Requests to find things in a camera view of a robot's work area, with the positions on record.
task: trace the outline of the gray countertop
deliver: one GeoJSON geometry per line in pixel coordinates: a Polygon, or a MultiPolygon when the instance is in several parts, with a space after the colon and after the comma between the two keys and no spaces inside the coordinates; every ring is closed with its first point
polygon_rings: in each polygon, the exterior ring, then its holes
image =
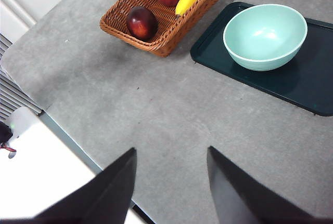
{"type": "Polygon", "coordinates": [[[333,217],[333,118],[195,64],[189,54],[233,1],[286,4],[333,22],[333,0],[220,0],[167,58],[100,30],[115,1],[63,0],[6,51],[2,66],[101,167],[137,148],[133,200],[158,224],[218,222],[210,145],[309,213],[333,217]]]}

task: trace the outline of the brown wicker basket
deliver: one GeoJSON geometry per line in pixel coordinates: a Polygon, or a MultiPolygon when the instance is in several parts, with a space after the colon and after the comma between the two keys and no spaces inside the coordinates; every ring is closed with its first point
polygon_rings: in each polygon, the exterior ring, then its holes
{"type": "Polygon", "coordinates": [[[157,0],[118,0],[102,16],[100,28],[139,49],[166,57],[217,1],[197,0],[181,17],[176,19],[175,8],[163,6],[157,0]],[[127,14],[135,6],[148,8],[158,20],[158,31],[148,42],[131,36],[126,27],[127,14]]]}

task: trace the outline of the radiator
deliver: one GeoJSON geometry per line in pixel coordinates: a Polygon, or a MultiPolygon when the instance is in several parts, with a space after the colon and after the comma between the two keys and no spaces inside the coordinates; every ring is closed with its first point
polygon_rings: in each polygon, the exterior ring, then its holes
{"type": "MultiPolygon", "coordinates": [[[[11,42],[6,39],[2,34],[0,59],[4,52],[11,45],[11,42]]],[[[14,110],[19,107],[26,106],[30,108],[35,114],[40,114],[42,109],[30,99],[18,85],[16,85],[9,76],[0,67],[0,121],[7,119],[14,110]]]]}

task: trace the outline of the bowl rim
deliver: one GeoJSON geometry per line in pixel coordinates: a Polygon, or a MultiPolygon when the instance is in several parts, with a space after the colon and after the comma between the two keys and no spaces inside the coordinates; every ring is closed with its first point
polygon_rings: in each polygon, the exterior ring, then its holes
{"type": "Polygon", "coordinates": [[[231,53],[232,55],[236,56],[237,58],[239,58],[239,59],[241,59],[241,60],[251,61],[251,62],[268,62],[268,61],[274,61],[274,60],[281,59],[281,58],[283,58],[283,57],[285,57],[285,56],[288,56],[288,55],[292,54],[293,52],[295,52],[298,48],[301,47],[301,45],[302,45],[303,42],[305,41],[305,38],[306,38],[307,34],[308,34],[308,24],[306,23],[306,20],[305,20],[305,18],[303,17],[303,15],[301,15],[301,13],[298,12],[296,9],[294,9],[294,8],[292,8],[292,7],[289,7],[289,6],[286,6],[286,5],[282,5],[282,4],[272,4],[272,3],[270,3],[270,4],[260,4],[260,5],[256,5],[256,6],[249,7],[249,8],[247,8],[247,9],[245,9],[245,10],[239,12],[238,14],[236,14],[235,16],[233,16],[233,17],[231,18],[231,20],[228,22],[228,24],[226,25],[226,27],[225,27],[225,29],[224,29],[224,31],[223,31],[223,43],[224,43],[224,46],[227,48],[227,50],[228,50],[229,53],[231,53]],[[278,57],[271,58],[271,59],[260,59],[260,60],[258,60],[258,59],[248,59],[248,58],[244,58],[244,57],[242,57],[242,56],[240,56],[240,55],[234,53],[234,52],[228,47],[227,42],[226,42],[226,40],[225,40],[225,33],[226,33],[226,30],[228,29],[230,23],[231,23],[235,18],[237,18],[239,15],[243,14],[243,13],[246,12],[246,11],[250,11],[250,10],[252,10],[252,9],[254,9],[254,8],[257,8],[257,7],[263,7],[263,6],[278,6],[278,7],[285,7],[285,8],[290,9],[291,11],[294,11],[298,16],[300,16],[300,18],[302,19],[302,21],[303,21],[303,23],[304,23],[304,27],[305,27],[304,36],[303,36],[302,40],[300,41],[300,43],[299,43],[294,49],[292,49],[291,51],[289,51],[289,52],[287,52],[287,53],[285,53],[285,54],[283,54],[283,55],[280,55],[280,56],[278,56],[278,57]]]}

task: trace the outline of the tray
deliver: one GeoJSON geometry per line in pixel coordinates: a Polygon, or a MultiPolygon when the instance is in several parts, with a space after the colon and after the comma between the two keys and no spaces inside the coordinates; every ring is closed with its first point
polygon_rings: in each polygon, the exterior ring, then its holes
{"type": "Polygon", "coordinates": [[[243,2],[226,6],[191,48],[192,59],[315,114],[332,116],[333,24],[306,18],[308,35],[290,62],[272,71],[251,71],[233,61],[222,40],[230,19],[251,6],[243,2]]]}

